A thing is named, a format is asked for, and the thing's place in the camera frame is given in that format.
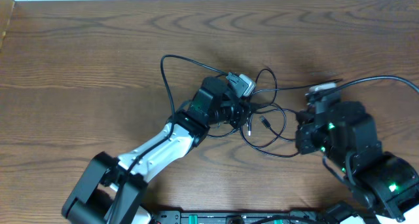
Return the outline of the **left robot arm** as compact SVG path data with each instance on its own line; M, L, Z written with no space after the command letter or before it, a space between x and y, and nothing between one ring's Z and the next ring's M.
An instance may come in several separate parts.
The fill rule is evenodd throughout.
M246 98L254 88L255 82L243 74L225 81L205 78L188 109L176 111L155 137L117 157L97 154L64 203L62 215L71 223L149 223L151 215L141 207L148 183L197 147L211 125L245 124L251 112Z

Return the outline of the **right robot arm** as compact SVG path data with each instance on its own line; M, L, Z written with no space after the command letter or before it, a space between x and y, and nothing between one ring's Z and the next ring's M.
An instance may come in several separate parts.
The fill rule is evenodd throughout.
M300 154L321 151L343 172L338 180L372 213L403 222L418 205L418 172L382 149L376 124L360 102L322 102L297 113Z

